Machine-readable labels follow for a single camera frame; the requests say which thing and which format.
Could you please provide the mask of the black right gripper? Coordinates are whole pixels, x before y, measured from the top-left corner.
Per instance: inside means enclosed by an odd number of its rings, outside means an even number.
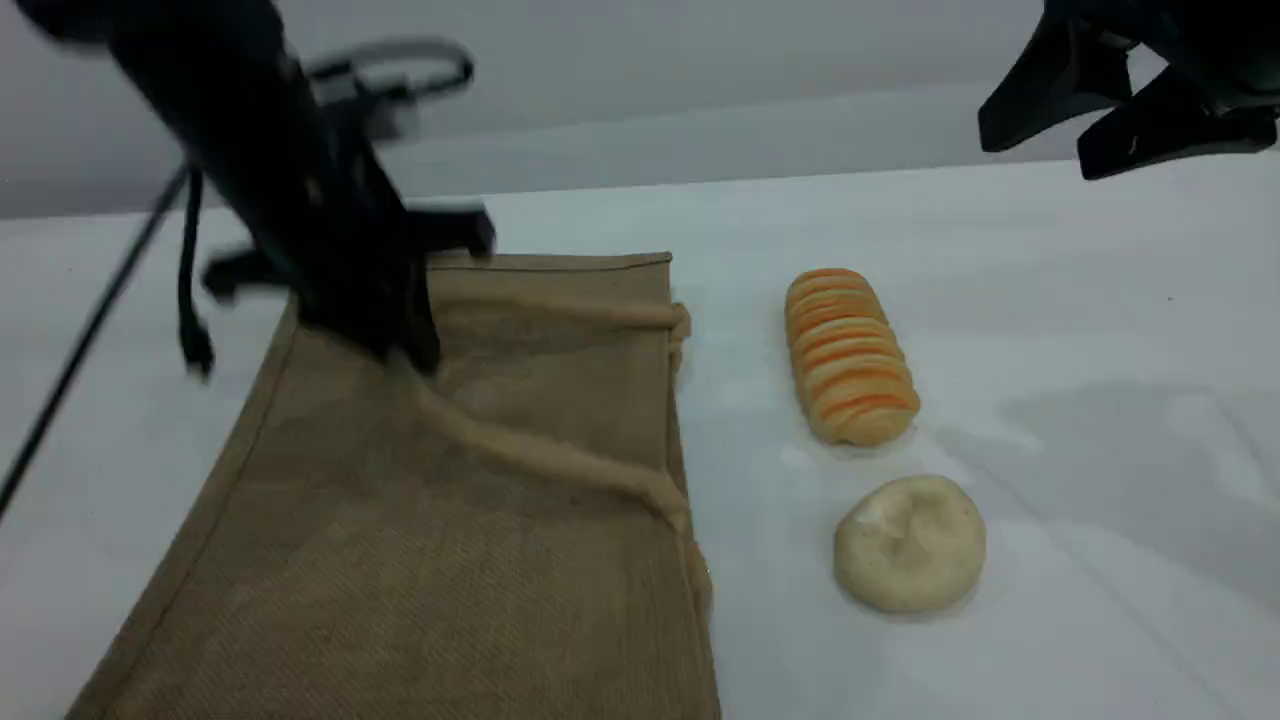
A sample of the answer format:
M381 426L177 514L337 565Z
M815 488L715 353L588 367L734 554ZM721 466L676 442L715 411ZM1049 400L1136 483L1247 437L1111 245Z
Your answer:
M1170 68L1132 97L1128 54L1137 44ZM1185 158L1262 152L1277 142L1274 109L1216 111L1196 85L1220 106L1276 106L1279 3L1047 1L978 110L980 147L1005 152L1117 105L1078 140L1085 181Z

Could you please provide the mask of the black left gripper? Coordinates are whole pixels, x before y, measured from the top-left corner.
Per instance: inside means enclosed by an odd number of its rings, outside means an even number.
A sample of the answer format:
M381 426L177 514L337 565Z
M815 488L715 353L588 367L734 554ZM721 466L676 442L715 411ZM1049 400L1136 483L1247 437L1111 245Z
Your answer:
M410 208L369 150L206 152L200 168L250 233L247 249L204 269L202 286L218 302L250 290L291 291L306 329L376 363L399 359L435 375L442 348L428 259L489 258L497 231L484 208Z

